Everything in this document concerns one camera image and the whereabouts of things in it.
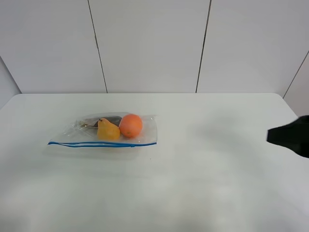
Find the plastic bag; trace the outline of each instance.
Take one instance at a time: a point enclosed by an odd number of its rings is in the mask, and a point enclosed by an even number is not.
[[[49,145],[68,147],[135,147],[155,145],[154,116],[106,113],[76,120]]]

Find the white table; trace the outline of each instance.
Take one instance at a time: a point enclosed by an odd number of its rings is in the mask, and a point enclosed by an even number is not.
[[[100,112],[157,115],[158,144],[46,148]],[[0,110],[0,231],[307,232],[309,159],[266,142],[294,119],[269,93],[17,95]]]

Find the yellow pear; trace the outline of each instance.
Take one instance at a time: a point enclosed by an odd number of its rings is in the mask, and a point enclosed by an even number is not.
[[[109,120],[101,118],[98,121],[97,136],[100,140],[118,140],[120,138],[120,130]]]

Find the white wall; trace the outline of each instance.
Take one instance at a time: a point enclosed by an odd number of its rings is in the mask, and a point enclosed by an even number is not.
[[[108,92],[195,92],[209,0],[90,0]]]
[[[213,0],[198,92],[286,92],[309,49],[308,0]]]
[[[18,93],[19,90],[0,57],[0,109]]]
[[[1,0],[0,54],[23,93],[104,93],[87,0]]]
[[[309,115],[309,56],[299,69],[284,100],[297,116]]]

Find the clear plastic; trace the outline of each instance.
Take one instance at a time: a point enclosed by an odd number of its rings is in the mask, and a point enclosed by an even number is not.
[[[155,145],[157,141],[157,128],[154,116],[139,116],[142,121],[140,133],[127,138],[121,132],[117,139],[100,139],[98,136],[99,120],[108,120],[112,127],[121,128],[123,118],[130,113],[104,113],[85,116],[69,125],[64,132],[53,138],[49,145],[62,145],[68,147],[134,147]]]

